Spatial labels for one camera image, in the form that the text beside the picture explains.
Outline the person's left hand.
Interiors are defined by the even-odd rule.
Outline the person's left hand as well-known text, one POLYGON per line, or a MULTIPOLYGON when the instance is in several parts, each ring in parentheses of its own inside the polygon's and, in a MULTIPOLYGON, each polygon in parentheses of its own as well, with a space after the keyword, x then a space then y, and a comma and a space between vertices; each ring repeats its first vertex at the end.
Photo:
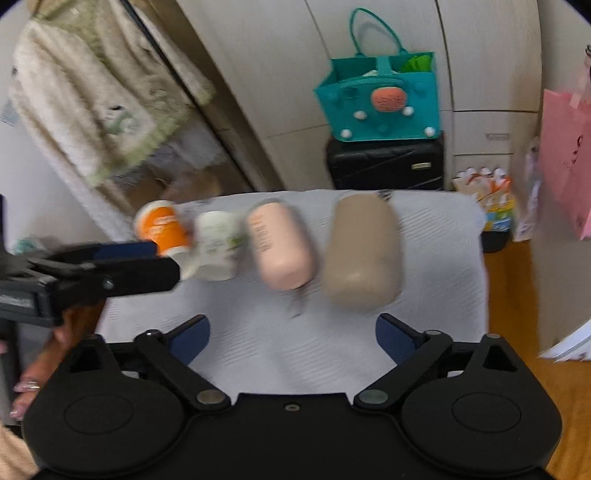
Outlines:
POLYGON ((13 387, 16 398, 10 417, 21 421, 29 406, 55 372, 66 354, 85 337, 95 333, 105 300, 79 305, 63 312, 63 324, 55 328, 36 359, 23 371, 13 387))

